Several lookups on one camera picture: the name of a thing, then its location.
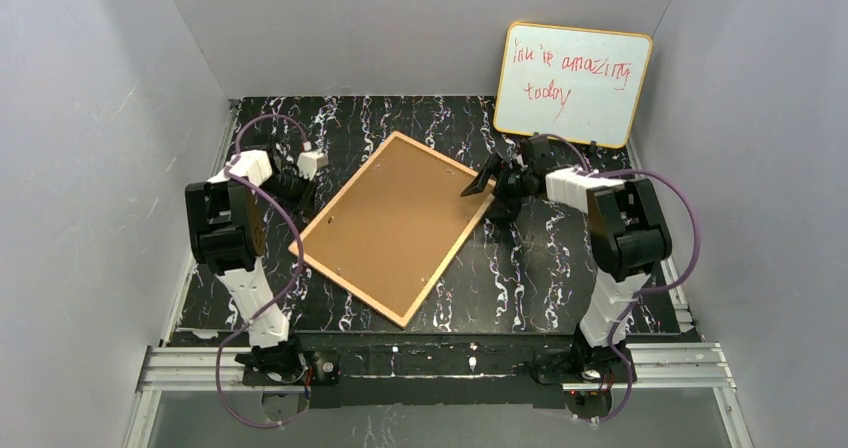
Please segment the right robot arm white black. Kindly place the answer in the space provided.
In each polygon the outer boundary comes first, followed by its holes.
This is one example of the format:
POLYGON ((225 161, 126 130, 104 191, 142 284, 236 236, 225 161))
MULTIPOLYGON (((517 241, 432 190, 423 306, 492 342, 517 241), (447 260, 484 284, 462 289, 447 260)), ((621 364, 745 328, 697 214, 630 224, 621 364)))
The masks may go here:
POLYGON ((513 220, 528 198, 580 211, 588 222, 591 255, 597 268, 589 307, 577 339, 590 349, 620 345, 632 303, 655 267, 672 251, 672 239, 656 190, 646 176, 601 173, 584 157, 568 166, 556 159, 555 136, 535 134, 521 141, 511 158, 492 154, 462 196, 489 189, 489 216, 513 220))

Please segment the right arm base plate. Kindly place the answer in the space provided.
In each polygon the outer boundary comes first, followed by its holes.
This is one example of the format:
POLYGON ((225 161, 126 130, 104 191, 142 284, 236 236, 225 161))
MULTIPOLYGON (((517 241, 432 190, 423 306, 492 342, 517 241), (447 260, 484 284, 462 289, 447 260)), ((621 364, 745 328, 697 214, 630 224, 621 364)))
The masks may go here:
POLYGON ((609 350, 581 355, 564 349, 536 352, 527 368, 531 378, 542 385, 582 383, 590 391, 609 391, 636 382, 632 357, 627 350, 624 358, 609 350))

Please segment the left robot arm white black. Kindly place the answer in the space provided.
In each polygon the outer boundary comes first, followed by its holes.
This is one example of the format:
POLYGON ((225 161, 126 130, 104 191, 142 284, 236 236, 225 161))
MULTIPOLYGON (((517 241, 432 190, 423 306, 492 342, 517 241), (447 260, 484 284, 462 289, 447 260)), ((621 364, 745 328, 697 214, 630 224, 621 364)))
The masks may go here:
POLYGON ((313 208, 316 176, 327 163, 327 154, 309 142, 294 164, 271 145, 235 154, 216 175, 185 188, 195 261, 224 284, 253 348, 276 348, 291 335, 289 317, 274 300, 263 266, 266 229, 259 201, 272 198, 300 211, 313 208))

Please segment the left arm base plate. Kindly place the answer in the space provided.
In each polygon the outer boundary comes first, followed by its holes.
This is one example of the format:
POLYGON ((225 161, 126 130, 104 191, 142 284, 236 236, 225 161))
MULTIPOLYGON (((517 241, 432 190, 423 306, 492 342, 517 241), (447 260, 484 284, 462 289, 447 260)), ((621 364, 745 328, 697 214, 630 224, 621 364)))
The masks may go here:
POLYGON ((245 386, 333 386, 340 378, 340 357, 335 351, 290 351, 258 358, 240 353, 235 361, 243 366, 245 386))

